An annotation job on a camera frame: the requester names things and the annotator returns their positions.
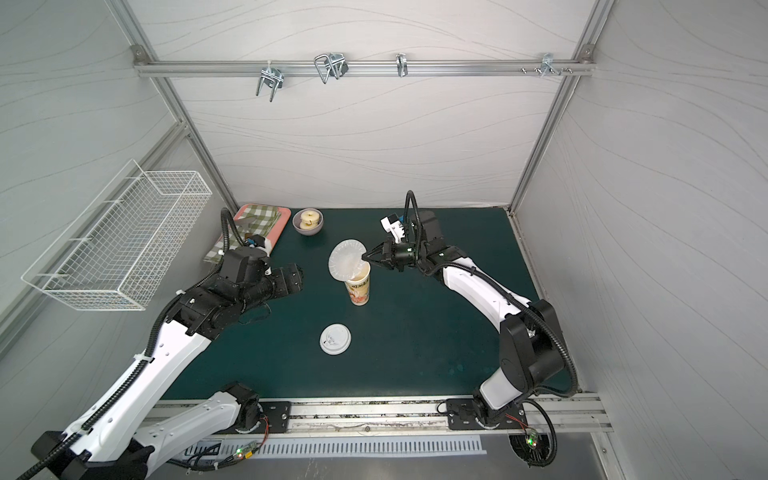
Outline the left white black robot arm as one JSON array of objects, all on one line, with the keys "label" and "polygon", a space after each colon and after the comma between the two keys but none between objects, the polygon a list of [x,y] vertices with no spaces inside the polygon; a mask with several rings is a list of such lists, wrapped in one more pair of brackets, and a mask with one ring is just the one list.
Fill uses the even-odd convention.
[{"label": "left white black robot arm", "polygon": [[58,479],[145,479],[192,443],[234,428],[267,425],[258,394],[232,382],[211,398],[153,426],[147,414],[186,367],[246,312],[300,292],[301,268],[270,265],[261,248],[227,251],[216,269],[180,290],[158,315],[145,349],[84,414],[63,431],[43,433],[32,447],[37,463]]}]

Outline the printed paper milk tea cup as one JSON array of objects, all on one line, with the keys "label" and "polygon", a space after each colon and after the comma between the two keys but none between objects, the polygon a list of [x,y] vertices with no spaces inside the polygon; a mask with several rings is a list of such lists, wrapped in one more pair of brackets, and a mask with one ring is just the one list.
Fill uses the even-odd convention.
[{"label": "printed paper milk tea cup", "polygon": [[355,306],[363,306],[370,298],[370,272],[368,262],[363,263],[362,271],[350,280],[345,281],[345,287],[350,300]]}]

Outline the white plastic cup lid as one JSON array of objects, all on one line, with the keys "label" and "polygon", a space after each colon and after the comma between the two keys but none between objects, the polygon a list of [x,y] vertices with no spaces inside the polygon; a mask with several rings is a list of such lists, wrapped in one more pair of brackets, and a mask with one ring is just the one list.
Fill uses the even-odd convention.
[{"label": "white plastic cup lid", "polygon": [[352,340],[351,331],[343,324],[331,324],[320,335],[319,345],[327,355],[336,356],[344,353]]}]

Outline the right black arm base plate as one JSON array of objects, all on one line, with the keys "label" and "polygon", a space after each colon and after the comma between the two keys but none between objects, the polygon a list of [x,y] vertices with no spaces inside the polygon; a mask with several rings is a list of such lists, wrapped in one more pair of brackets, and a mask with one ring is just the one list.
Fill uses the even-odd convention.
[{"label": "right black arm base plate", "polygon": [[453,397],[441,401],[436,412],[447,419],[451,431],[520,431],[527,427],[525,412],[509,404],[492,410],[480,397]]}]

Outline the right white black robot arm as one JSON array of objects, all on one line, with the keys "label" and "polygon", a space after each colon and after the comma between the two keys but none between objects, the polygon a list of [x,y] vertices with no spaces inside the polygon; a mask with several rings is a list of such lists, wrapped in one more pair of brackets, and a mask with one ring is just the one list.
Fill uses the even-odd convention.
[{"label": "right white black robot arm", "polygon": [[434,213],[415,212],[381,219],[388,238],[362,255],[400,272],[415,268],[434,277],[474,306],[497,330],[499,367],[473,394],[483,423],[541,393],[570,398],[578,374],[551,303],[535,302],[504,287],[460,248],[448,244]]}]

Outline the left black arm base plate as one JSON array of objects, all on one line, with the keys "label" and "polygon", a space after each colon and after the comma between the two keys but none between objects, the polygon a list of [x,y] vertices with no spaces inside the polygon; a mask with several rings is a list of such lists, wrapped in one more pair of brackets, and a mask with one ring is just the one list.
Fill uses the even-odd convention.
[{"label": "left black arm base plate", "polygon": [[222,430],[225,434],[285,433],[292,403],[289,401],[262,400],[260,395],[240,382],[233,382],[221,389],[232,395],[240,411],[232,426]]}]

